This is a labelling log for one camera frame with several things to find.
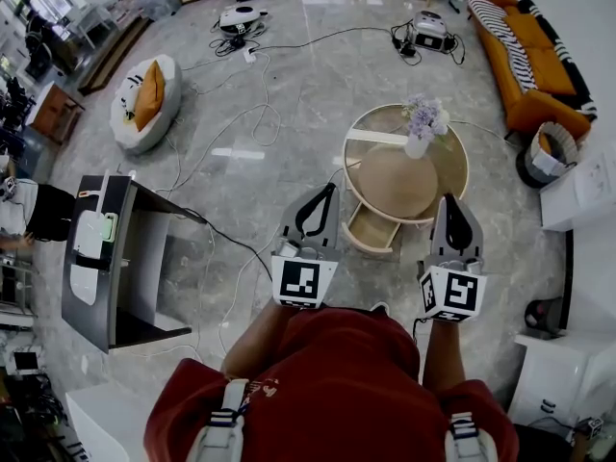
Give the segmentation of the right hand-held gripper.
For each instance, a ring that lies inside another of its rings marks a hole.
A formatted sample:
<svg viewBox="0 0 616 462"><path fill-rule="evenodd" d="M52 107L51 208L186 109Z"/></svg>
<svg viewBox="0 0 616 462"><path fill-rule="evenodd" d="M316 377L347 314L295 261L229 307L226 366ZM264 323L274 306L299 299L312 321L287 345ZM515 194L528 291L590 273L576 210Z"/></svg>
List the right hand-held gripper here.
<svg viewBox="0 0 616 462"><path fill-rule="evenodd" d="M430 241L431 255L418 262L423 318L462 322L477 317L487 285L479 257L483 232L473 212L451 193L438 204ZM454 250L461 257L445 256Z"/></svg>

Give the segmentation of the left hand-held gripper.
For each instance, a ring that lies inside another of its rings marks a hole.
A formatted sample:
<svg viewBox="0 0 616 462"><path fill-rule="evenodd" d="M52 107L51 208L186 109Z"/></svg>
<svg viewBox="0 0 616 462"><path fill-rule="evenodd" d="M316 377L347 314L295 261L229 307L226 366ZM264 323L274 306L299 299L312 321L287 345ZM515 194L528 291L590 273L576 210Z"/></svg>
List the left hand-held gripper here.
<svg viewBox="0 0 616 462"><path fill-rule="evenodd" d="M283 212L282 239L271 255L276 304L319 309L336 269L340 194L333 183L310 189Z"/></svg>

